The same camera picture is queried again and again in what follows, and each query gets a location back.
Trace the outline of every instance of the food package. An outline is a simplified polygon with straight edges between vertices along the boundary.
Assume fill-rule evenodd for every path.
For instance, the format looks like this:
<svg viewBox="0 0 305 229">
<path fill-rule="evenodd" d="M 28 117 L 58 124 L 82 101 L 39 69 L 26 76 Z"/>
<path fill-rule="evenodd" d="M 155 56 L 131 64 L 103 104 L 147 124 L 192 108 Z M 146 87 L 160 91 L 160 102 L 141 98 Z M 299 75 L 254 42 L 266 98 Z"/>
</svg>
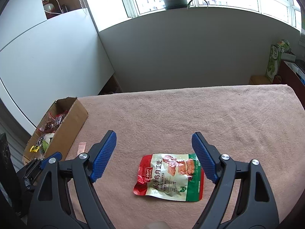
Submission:
<svg viewBox="0 0 305 229">
<path fill-rule="evenodd" d="M 276 44 L 276 47 L 280 52 L 287 53 L 291 51 L 290 43 L 287 40 L 281 40 Z"/>
<path fill-rule="evenodd" d="M 42 141 L 43 141 L 44 137 L 45 137 L 45 134 L 43 134 L 39 137 L 39 139 L 37 140 L 36 145 L 31 147 L 30 152 L 38 152 L 39 148 L 42 147 Z"/>
<path fill-rule="evenodd" d="M 55 128 L 55 119 L 54 117 L 51 115 L 51 113 L 48 113 L 48 117 L 47 117 L 47 121 L 45 123 L 45 126 L 40 127 L 39 131 L 43 132 L 43 133 L 51 133 L 56 131 Z"/>
<path fill-rule="evenodd" d="M 63 119 L 66 117 L 67 113 L 68 110 L 64 111 L 61 114 L 56 115 L 54 122 L 54 127 L 56 128 L 56 130 L 59 128 L 60 124 L 62 123 Z"/>
<path fill-rule="evenodd" d="M 55 133 L 47 133 L 44 135 L 44 138 L 42 140 L 42 145 L 39 148 L 39 151 L 42 155 L 45 155 L 45 152 L 49 148 L 49 145 L 54 135 Z"/>
<path fill-rule="evenodd" d="M 196 154 L 152 154 L 142 158 L 137 195 L 173 201 L 197 202 L 203 193 L 204 172 Z"/>
</svg>

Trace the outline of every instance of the blue gripper pad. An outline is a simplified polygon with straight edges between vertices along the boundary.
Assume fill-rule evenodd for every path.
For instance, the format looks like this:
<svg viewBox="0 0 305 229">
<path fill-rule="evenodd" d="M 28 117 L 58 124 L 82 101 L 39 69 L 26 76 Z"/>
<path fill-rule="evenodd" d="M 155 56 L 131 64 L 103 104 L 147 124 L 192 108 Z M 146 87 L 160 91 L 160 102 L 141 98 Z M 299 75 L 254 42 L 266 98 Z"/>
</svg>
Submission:
<svg viewBox="0 0 305 229">
<path fill-rule="evenodd" d="M 98 178 L 100 178 L 108 164 L 108 161 L 114 151 L 116 146 L 116 133 L 113 131 L 104 145 L 102 146 L 97 157 L 93 161 L 92 173 L 90 175 L 90 180 L 92 183 L 95 183 Z"/>
<path fill-rule="evenodd" d="M 216 183 L 219 179 L 216 174 L 216 164 L 196 133 L 194 133 L 192 136 L 192 147 L 204 170 L 206 178 L 210 179 L 213 183 Z"/>
<path fill-rule="evenodd" d="M 52 154 L 50 157 L 44 159 L 40 163 L 40 169 L 44 169 L 45 165 L 49 162 L 49 159 L 52 158 L 52 157 L 55 157 L 57 159 L 57 161 L 60 161 L 63 158 L 62 154 L 59 151 L 57 151 L 54 154 Z"/>
</svg>

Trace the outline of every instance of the cardboard box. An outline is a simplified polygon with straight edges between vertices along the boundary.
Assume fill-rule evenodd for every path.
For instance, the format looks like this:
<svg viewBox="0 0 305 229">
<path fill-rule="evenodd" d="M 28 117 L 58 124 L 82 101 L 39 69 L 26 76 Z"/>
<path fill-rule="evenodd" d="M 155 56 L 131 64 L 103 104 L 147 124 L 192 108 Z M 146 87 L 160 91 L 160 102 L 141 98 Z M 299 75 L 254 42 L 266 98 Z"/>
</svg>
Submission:
<svg viewBox="0 0 305 229">
<path fill-rule="evenodd" d="M 42 156 L 39 151 L 30 152 L 31 147 L 37 143 L 39 137 L 43 134 L 38 130 L 38 128 L 45 125 L 48 113 L 50 112 L 52 116 L 56 116 L 66 110 L 68 110 L 68 114 L 63 119 L 59 128 L 55 132 L 55 135 L 53 136 L 53 139 L 49 145 L 49 148 L 46 150 L 45 155 Z M 44 117 L 38 124 L 37 129 L 27 143 L 23 154 L 23 163 L 27 164 L 35 157 L 49 157 L 57 151 L 62 154 L 62 160 L 65 160 L 77 134 L 79 133 L 87 118 L 88 112 L 77 98 L 67 97 L 65 99 L 55 101 L 49 110 L 45 113 Z"/>
<path fill-rule="evenodd" d="M 266 77 L 272 83 L 275 75 L 278 73 L 281 60 L 295 62 L 295 55 L 280 52 L 275 45 L 271 45 L 269 62 L 266 70 Z"/>
</svg>

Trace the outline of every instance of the black device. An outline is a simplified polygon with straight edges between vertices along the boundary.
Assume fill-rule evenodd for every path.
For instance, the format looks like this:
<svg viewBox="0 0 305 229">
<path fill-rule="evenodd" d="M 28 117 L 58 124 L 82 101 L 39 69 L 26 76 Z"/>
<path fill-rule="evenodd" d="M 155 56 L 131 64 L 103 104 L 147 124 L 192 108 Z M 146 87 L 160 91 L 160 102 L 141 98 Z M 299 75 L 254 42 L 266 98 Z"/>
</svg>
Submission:
<svg viewBox="0 0 305 229">
<path fill-rule="evenodd" d="M 63 13 L 69 12 L 69 10 L 68 10 L 68 8 L 65 4 L 61 5 L 61 10 L 62 10 Z"/>
<path fill-rule="evenodd" d="M 8 197 L 10 197 L 13 209 L 17 212 L 17 214 L 20 214 L 20 184 L 11 161 L 11 153 L 5 133 L 0 135 L 0 183 L 2 184 Z"/>
<path fill-rule="evenodd" d="M 7 179 L 14 176 L 19 181 L 19 192 L 12 196 L 26 208 L 27 225 L 20 220 L 17 206 L 10 207 L 2 193 L 0 202 L 6 204 L 0 206 L 0 214 L 5 215 L 0 223 L 5 223 L 6 228 L 115 229 L 93 186 L 102 176 L 115 145 L 116 134 L 110 130 L 88 153 L 81 153 L 75 159 L 59 161 L 61 154 L 57 152 L 47 159 L 34 159 L 17 174 L 7 172 Z M 206 177 L 215 184 L 193 229 L 274 229 L 279 225 L 273 193 L 258 160 L 244 163 L 234 161 L 227 154 L 221 155 L 199 132 L 193 134 L 192 146 Z M 8 154 L 5 156 L 1 161 L 8 160 Z M 77 220 L 74 214 L 68 189 L 72 178 L 87 223 Z M 221 223 L 235 179 L 241 179 L 235 210 L 231 220 Z"/>
</svg>

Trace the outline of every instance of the green box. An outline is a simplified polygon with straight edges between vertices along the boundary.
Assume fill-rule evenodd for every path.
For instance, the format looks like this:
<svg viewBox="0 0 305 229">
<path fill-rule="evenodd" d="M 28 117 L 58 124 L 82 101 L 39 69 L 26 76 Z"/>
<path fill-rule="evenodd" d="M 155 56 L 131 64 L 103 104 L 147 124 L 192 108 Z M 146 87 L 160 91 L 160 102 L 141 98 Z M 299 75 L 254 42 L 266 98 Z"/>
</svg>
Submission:
<svg viewBox="0 0 305 229">
<path fill-rule="evenodd" d="M 269 62 L 265 76 L 272 83 L 275 75 L 278 73 L 281 60 L 295 62 L 295 55 L 281 52 L 277 49 L 276 45 L 271 45 Z"/>
</svg>

